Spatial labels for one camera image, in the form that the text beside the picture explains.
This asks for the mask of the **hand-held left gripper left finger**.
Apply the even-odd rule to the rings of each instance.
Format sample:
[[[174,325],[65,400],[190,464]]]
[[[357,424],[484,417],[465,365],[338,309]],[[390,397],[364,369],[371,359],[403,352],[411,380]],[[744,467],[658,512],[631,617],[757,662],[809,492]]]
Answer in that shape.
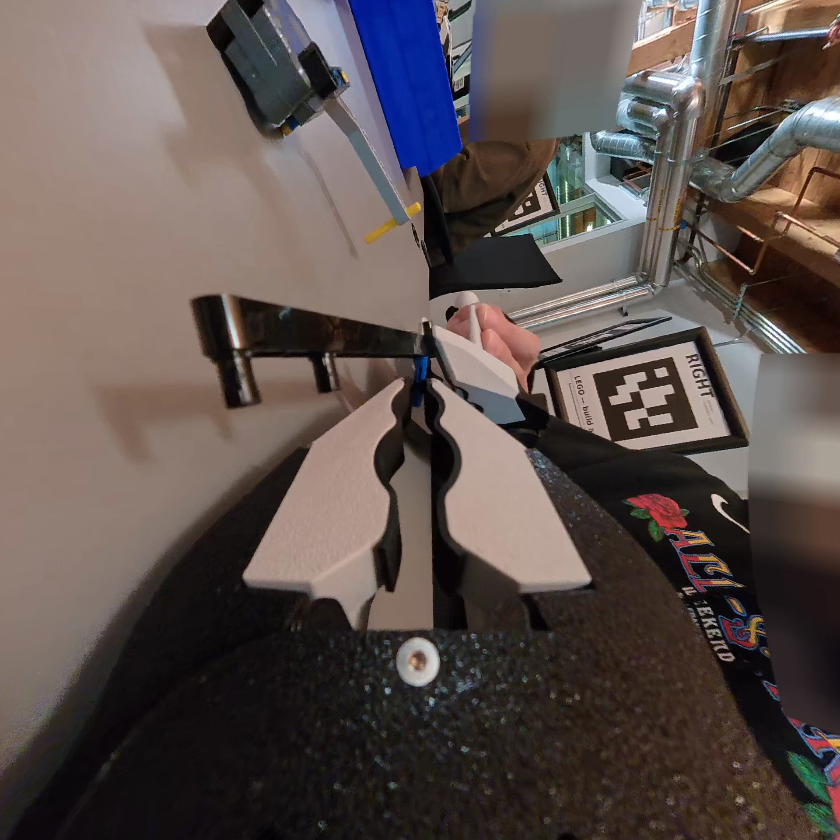
[[[405,425],[397,379],[314,441],[245,569],[249,587],[335,601],[366,629],[372,599],[395,589],[402,561],[392,478]]]

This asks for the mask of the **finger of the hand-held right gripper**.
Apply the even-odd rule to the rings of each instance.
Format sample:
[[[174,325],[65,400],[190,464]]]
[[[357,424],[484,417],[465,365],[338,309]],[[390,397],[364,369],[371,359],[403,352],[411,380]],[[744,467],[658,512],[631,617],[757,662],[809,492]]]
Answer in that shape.
[[[468,322],[469,336],[432,325],[438,364],[446,381],[465,394],[494,424],[524,421],[518,404],[519,383],[513,370],[484,350],[478,322]]]

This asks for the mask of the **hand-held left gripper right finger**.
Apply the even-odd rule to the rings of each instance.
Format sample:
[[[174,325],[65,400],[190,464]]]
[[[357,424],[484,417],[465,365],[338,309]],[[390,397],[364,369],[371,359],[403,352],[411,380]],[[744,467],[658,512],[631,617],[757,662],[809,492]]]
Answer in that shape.
[[[427,382],[433,567],[448,595],[572,592],[592,575],[526,448],[440,380]]]

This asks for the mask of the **long black toy beam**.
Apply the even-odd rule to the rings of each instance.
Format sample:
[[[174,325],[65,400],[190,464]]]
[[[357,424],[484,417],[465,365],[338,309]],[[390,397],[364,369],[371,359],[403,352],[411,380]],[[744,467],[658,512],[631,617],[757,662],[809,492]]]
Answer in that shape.
[[[262,401],[254,359],[305,359],[325,394],[341,387],[337,359],[419,360],[437,352],[427,325],[411,332],[230,294],[196,297],[191,310],[230,410]]]

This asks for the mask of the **person's right hand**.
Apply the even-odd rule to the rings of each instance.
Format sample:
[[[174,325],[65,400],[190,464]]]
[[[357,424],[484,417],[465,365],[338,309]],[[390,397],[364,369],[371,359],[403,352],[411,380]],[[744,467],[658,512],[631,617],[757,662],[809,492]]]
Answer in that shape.
[[[448,315],[455,307],[446,311]],[[532,370],[540,352],[539,338],[519,327],[497,306],[481,302],[477,308],[481,327],[481,346],[496,359],[510,367],[516,375],[521,389],[529,394],[532,387]],[[460,325],[453,318],[452,329],[461,332]]]

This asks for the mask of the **framed marker poster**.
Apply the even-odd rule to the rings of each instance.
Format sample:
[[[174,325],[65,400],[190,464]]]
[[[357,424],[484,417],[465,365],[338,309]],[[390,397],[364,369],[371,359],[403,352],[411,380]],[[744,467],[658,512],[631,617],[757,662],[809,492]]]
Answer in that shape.
[[[633,450],[699,455],[749,445],[704,327],[542,363],[556,415]]]
[[[559,211],[560,205],[554,193],[549,174],[545,172],[542,179],[523,199],[521,205],[494,228],[489,236],[500,237],[515,233],[532,225],[545,222],[556,216]]]

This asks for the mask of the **person's black sweatshirt torso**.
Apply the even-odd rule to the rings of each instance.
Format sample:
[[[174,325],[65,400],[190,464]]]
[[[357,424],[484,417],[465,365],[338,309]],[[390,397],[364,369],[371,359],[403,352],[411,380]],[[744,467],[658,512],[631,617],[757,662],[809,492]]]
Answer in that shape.
[[[679,455],[630,451],[580,485],[676,588],[761,750],[819,838],[838,838],[838,728],[790,714],[754,578],[748,502]]]

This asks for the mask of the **blue plastic bin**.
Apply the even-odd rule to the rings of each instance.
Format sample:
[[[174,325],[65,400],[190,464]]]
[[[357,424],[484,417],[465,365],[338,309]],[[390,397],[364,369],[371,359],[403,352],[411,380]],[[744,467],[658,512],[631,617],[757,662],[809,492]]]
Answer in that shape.
[[[435,173],[462,149],[432,1],[350,1],[404,170]]]

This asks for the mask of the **silver metal pipe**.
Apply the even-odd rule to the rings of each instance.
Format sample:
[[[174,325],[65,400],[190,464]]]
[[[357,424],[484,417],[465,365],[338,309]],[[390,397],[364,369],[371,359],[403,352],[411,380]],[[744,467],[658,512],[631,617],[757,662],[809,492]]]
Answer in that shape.
[[[637,269],[639,281],[652,292],[669,283],[697,143],[707,135],[718,100],[739,6],[737,1],[699,2],[688,70],[641,70],[623,86],[635,119],[644,107],[658,106],[665,113],[656,139]]]
[[[706,156],[690,183],[715,201],[739,203],[807,149],[839,153],[839,97],[812,101],[789,115],[737,168]]]

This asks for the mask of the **grey toy brick assembly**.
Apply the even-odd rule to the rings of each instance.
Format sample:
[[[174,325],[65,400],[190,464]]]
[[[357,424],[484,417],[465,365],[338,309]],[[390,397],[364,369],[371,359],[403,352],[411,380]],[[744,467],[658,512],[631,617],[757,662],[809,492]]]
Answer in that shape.
[[[288,2],[227,1],[206,25],[257,129],[290,136],[327,114],[352,146],[391,217],[366,235],[371,244],[411,223],[421,204],[406,205],[362,126],[343,100],[346,73],[331,65]]]

